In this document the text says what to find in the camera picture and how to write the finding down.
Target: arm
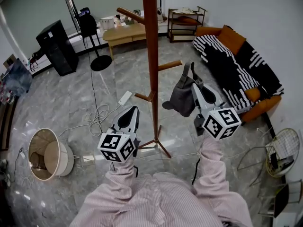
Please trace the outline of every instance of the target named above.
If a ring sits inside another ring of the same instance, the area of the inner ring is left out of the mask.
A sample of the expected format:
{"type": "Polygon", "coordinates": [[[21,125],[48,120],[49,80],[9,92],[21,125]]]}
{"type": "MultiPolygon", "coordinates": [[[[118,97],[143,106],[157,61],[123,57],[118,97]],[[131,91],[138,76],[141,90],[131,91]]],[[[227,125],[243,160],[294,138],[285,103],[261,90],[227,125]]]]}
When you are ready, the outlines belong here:
{"type": "Polygon", "coordinates": [[[215,141],[206,132],[203,137],[200,148],[202,176],[194,184],[197,198],[209,205],[222,222],[252,227],[246,201],[238,193],[230,192],[225,180],[225,163],[220,161],[222,142],[215,141]]]}
{"type": "Polygon", "coordinates": [[[124,164],[115,163],[116,170],[106,173],[108,183],[101,184],[86,197],[70,226],[111,226],[113,215],[132,197],[133,166],[133,156],[124,164]]]}

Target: small table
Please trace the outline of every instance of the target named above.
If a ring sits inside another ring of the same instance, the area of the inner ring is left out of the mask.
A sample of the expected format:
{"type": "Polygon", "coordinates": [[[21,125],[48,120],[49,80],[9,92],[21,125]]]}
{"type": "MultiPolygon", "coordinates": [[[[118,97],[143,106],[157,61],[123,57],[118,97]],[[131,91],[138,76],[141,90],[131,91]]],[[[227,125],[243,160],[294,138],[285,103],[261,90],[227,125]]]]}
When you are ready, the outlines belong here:
{"type": "Polygon", "coordinates": [[[115,45],[146,39],[145,26],[143,24],[135,23],[132,25],[111,28],[104,32],[103,39],[108,41],[110,57],[113,60],[112,48],[115,45]]]}

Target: handbag handle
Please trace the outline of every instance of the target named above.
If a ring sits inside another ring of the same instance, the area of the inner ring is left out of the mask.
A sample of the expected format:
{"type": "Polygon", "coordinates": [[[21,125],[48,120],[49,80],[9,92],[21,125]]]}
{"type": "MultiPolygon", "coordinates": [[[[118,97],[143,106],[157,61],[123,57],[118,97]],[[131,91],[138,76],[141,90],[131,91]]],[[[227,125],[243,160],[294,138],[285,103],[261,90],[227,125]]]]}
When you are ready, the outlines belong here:
{"type": "Polygon", "coordinates": [[[183,69],[182,76],[181,76],[181,78],[180,78],[180,80],[178,82],[178,87],[179,88],[183,88],[184,87],[184,84],[185,84],[187,76],[188,76],[189,68],[190,68],[190,63],[186,62],[185,66],[184,66],[184,69],[183,69]]]}
{"type": "Polygon", "coordinates": [[[179,82],[177,83],[177,86],[179,88],[183,88],[184,87],[184,84],[185,84],[186,79],[188,77],[189,69],[191,69],[191,71],[193,73],[193,80],[194,80],[194,82],[197,84],[197,86],[199,86],[200,88],[202,88],[203,87],[203,81],[202,81],[202,79],[195,72],[195,63],[194,62],[192,62],[191,64],[190,64],[190,62],[186,62],[185,63],[182,76],[181,76],[179,82]]]}
{"type": "Polygon", "coordinates": [[[193,80],[197,84],[198,87],[203,87],[203,80],[196,74],[195,72],[195,63],[192,62],[190,65],[191,72],[193,73],[193,80]]]}

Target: gray handbag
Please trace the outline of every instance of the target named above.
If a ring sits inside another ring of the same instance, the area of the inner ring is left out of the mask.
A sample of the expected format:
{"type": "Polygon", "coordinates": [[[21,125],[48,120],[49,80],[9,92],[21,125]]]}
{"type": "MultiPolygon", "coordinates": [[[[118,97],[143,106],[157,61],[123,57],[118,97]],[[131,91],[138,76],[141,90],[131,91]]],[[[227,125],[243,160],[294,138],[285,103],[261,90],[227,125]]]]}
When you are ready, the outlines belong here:
{"type": "Polygon", "coordinates": [[[194,63],[187,62],[184,66],[183,74],[175,85],[169,101],[162,104],[165,109],[174,109],[183,117],[189,117],[195,108],[193,94],[191,92],[191,85],[196,83],[198,87],[203,87],[202,79],[196,74],[194,63]],[[189,68],[193,73],[193,78],[188,77],[189,68]]]}

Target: person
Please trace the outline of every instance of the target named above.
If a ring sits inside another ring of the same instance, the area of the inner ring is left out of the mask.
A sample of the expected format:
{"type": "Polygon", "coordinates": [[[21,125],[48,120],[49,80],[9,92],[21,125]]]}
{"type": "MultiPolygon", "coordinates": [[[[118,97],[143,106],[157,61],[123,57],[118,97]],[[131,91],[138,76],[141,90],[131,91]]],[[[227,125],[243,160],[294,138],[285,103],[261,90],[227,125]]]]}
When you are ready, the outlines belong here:
{"type": "Polygon", "coordinates": [[[135,178],[133,156],[115,163],[107,183],[86,197],[70,226],[252,227],[246,201],[229,191],[221,144],[203,134],[202,176],[193,186],[170,173],[135,178]]]}

